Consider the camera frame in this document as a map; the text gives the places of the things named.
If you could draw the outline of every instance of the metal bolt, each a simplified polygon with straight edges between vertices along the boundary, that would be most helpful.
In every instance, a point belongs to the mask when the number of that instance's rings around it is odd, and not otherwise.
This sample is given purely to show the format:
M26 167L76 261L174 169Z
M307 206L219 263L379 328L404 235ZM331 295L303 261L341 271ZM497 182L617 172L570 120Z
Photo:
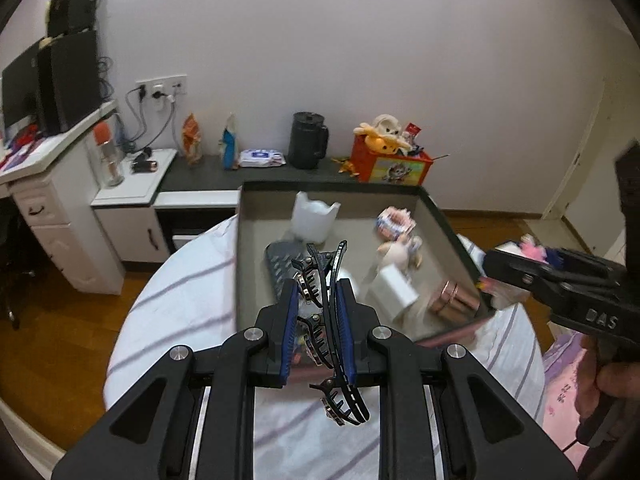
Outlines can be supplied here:
M447 354L454 359L460 359L466 355L466 348L458 343L454 343L453 345L447 346Z
M174 346L169 350L169 357L174 361L182 361L189 355L189 349L186 346Z
M371 332L376 339L389 339L391 337L391 329L386 326L377 326Z
M260 339L263 335L264 332L257 326L252 326L251 328L247 328L244 331L244 338L247 339L247 341L258 341L258 339Z

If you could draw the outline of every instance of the white tablecloth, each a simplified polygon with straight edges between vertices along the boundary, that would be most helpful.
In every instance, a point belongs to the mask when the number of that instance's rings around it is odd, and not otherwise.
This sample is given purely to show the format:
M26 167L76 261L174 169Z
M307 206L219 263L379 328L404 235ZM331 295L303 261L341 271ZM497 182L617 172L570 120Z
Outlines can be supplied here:
M177 344L194 351L210 348L236 332L237 225L237 218L231 218L190 242L147 283L111 355L104 385L107 408L169 348ZM480 266L484 253L466 238L461 240ZM518 304L497 312L476 332L476 341L468 349L542 425L542 356L524 308ZM367 388L363 397L370 420L340 428L326 417L318 393L307 384L282 390L258 388L254 478L377 478L378 390ZM438 456L439 446L435 448Z

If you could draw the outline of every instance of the power outlet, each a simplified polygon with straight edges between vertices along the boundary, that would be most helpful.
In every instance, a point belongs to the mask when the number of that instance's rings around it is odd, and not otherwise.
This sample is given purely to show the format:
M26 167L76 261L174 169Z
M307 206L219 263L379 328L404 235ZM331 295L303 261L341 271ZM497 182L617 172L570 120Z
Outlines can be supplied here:
M186 95L187 94L187 76L186 75L172 75L169 77L156 77L154 79L140 79L136 81L136 86L146 85L146 97L148 98L152 94L152 88L156 85L162 85L164 92L171 95Z

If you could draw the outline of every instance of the drawer handle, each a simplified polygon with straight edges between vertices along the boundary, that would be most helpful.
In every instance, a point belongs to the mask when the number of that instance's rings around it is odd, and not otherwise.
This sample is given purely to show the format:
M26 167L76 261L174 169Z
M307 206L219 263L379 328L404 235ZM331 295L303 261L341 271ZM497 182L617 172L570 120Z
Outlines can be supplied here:
M158 243L156 242L156 239L154 238L154 234L153 234L153 232L151 231L151 229L147 229L147 230L146 230L146 232L147 232L147 233L148 233L148 235L149 235L149 243L150 243L151 245L153 245L153 247L154 247L154 249L155 249L156 251L159 251L159 250L160 250L160 247L158 247Z
M40 209L38 209L37 211L34 211L33 209L29 208L29 216L37 216L40 213L42 213L44 211L44 206L41 205Z

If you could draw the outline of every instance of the black pitcher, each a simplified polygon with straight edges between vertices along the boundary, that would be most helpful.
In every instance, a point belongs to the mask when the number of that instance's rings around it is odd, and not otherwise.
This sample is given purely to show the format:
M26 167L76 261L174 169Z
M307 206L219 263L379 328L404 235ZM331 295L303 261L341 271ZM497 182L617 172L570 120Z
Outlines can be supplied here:
M287 162L299 170L314 170L326 155L329 130L324 117L310 112L293 115Z

